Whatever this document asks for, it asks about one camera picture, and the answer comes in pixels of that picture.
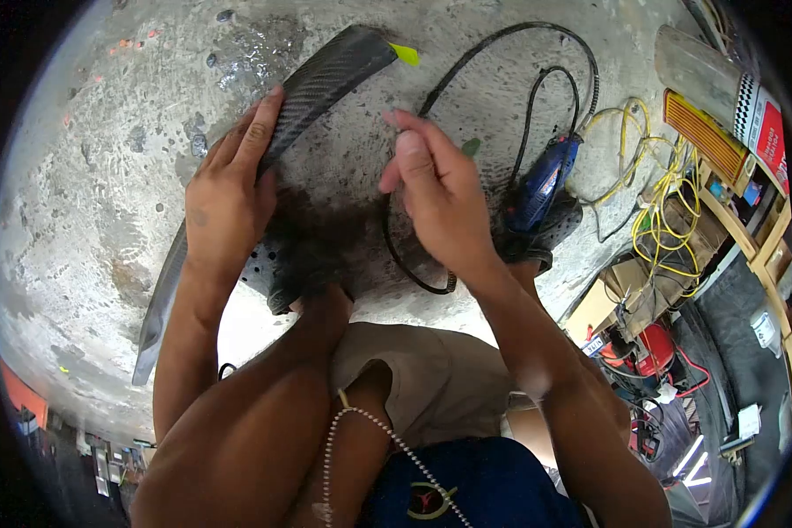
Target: hand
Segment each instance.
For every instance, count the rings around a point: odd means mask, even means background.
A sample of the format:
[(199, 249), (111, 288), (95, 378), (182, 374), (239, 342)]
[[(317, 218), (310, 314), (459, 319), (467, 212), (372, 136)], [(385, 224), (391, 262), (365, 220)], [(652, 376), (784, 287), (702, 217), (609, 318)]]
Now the hand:
[(256, 169), (267, 150), (283, 92), (277, 86), (218, 141), (185, 189), (188, 268), (233, 286), (276, 208), (276, 179)]
[(404, 205), (423, 248), (471, 286), (501, 260), (475, 163), (433, 122), (402, 110), (384, 118), (402, 132), (378, 188), (404, 182)]

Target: bead chain necklace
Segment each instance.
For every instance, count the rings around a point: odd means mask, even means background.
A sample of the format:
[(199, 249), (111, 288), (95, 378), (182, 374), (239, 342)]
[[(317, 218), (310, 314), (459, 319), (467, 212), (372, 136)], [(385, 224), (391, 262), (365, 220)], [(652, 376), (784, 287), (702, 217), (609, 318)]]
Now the bead chain necklace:
[(348, 404), (348, 399), (346, 398), (346, 394), (343, 390), (338, 391), (338, 396), (340, 396), (340, 401), (343, 403), (344, 408), (334, 417), (332, 420), (332, 425), (328, 429), (328, 437), (326, 440), (326, 454), (325, 460), (323, 461), (323, 502), (319, 504), (314, 504), (314, 510), (317, 513), (317, 516), (320, 517), (326, 523), (326, 528), (332, 528), (332, 509), (331, 509), (331, 487), (330, 487), (330, 477), (331, 477), (331, 463), (332, 463), (332, 449), (334, 447), (334, 435), (338, 431), (338, 422), (340, 422), (340, 418), (344, 417), (346, 414), (350, 412), (357, 412), (362, 417), (366, 417), (371, 420), (373, 423), (378, 425), (392, 440), (399, 446), (402, 451), (406, 455), (408, 455), (411, 460), (413, 460), (416, 467), (422, 471), (422, 474), (428, 479), (428, 482), (433, 486), (437, 492), (440, 493), (440, 496), (443, 497), (444, 501), (452, 508), (452, 511), (458, 516), (458, 518), (464, 523), (464, 526), (467, 528), (472, 528), (472, 524), (466, 520), (466, 517), (463, 513), (461, 513), (460, 508), (455, 505), (454, 501), (448, 496), (443, 487), (437, 483), (437, 480), (432, 475), (431, 471), (427, 470), (423, 463), (416, 458), (414, 452), (405, 444), (402, 438), (399, 437), (396, 433), (392, 431), (387, 425), (385, 425), (381, 420), (377, 417), (372, 416), (369, 412), (364, 411), (363, 409), (359, 409), (358, 407), (350, 407)]

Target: checkered pattern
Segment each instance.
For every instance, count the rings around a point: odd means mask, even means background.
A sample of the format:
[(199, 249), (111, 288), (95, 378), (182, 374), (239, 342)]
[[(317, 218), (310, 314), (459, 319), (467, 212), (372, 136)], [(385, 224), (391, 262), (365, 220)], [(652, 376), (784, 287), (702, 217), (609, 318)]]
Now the checkered pattern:
[(737, 111), (733, 117), (733, 135), (745, 144), (748, 144), (748, 132), (751, 125), (751, 101), (754, 98), (756, 86), (757, 83), (753, 77), (747, 73), (742, 75), (737, 97)]

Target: carbon fiber trim piece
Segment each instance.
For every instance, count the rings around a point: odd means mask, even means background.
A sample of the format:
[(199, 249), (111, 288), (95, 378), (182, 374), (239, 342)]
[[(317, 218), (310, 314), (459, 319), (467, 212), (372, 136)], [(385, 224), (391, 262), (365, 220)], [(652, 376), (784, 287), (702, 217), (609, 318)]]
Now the carbon fiber trim piece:
[[(296, 138), (334, 103), (364, 80), (396, 60), (396, 51), (374, 29), (349, 26), (305, 61), (284, 83), (282, 105), (275, 132), (258, 165), (258, 176), (296, 141)], [(187, 255), (185, 224), (173, 239), (165, 264), (149, 301), (138, 338), (133, 385), (146, 385), (158, 361), (169, 311), (179, 286), (181, 266)]]

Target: navy blue shirt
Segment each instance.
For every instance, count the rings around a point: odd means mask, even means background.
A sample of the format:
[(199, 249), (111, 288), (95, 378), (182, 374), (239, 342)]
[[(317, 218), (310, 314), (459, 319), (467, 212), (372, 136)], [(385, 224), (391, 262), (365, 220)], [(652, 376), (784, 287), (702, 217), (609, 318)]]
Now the navy blue shirt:
[[(464, 438), (416, 449), (476, 528), (581, 528), (579, 510), (560, 495), (538, 459), (510, 438)], [(437, 528), (463, 525), (404, 453), (388, 460), (367, 495), (356, 526)]]

